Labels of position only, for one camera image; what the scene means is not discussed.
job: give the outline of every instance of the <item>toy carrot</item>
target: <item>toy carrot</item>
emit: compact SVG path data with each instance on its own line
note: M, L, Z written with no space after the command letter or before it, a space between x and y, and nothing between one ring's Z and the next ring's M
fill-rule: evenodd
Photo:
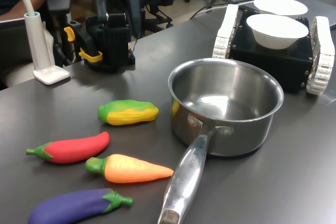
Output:
M124 125L155 120L159 110L151 102L116 100L98 109L98 118L104 123Z
M103 132L92 137L46 143L36 149L27 149L26 154L36 155L52 163L69 164L97 155L109 142L109 133Z
M92 157L86 161L85 169L88 172L100 173L113 183L144 182L171 177L174 173L167 167L120 154L103 159Z

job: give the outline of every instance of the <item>lamp base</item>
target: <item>lamp base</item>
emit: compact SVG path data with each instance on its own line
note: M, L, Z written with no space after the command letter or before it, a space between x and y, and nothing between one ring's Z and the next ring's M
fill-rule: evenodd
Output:
M70 77L70 73L67 70L55 65L34 69L33 74L37 80L46 85L51 85Z

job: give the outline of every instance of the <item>toy eggplant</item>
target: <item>toy eggplant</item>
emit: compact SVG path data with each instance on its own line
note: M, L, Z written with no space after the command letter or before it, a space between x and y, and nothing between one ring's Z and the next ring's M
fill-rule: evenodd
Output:
M39 204L30 214L28 224L70 224L90 216L110 212L121 204L133 205L111 189L93 189L64 194Z
M27 155L57 164L69 164L86 160L102 152L110 142L109 133L97 136L46 143L36 149L27 149Z
M116 100L98 109L98 118L111 125L125 125L155 120L159 110L151 102Z
M92 157L85 163L88 172L100 173L113 183L135 183L171 177L173 170L134 157L113 154L104 159Z

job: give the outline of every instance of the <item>black cable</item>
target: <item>black cable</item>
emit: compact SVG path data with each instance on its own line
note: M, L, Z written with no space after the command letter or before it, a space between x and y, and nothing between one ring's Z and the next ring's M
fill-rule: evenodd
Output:
M134 43L134 46L133 46L133 50L132 50L132 52L134 53L134 51L135 51L135 46L136 46L136 43L138 42L138 39L135 39L135 43Z
M64 64L65 66L72 64L71 60L67 59L67 57L63 54L63 51L58 44L54 45L54 48L56 49L57 55L60 58L62 64Z
M208 6L204 6L201 9L199 9L197 12L194 13L194 15L190 18L193 19L200 11L206 9L206 8L211 8L213 6L227 6L227 5L234 5L234 4L239 4L239 3L243 3L243 2L248 2L251 0L242 0L242 1L235 1L235 2L231 2L231 3L227 3L227 4L215 4L215 5L208 5Z

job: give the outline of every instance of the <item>toy red chili pepper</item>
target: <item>toy red chili pepper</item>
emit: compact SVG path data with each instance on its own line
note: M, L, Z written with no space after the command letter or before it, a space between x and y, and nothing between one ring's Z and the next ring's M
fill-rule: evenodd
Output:
M36 149L27 149L26 154L57 164L69 164L97 155L109 142L109 133L103 132L92 137L46 143Z

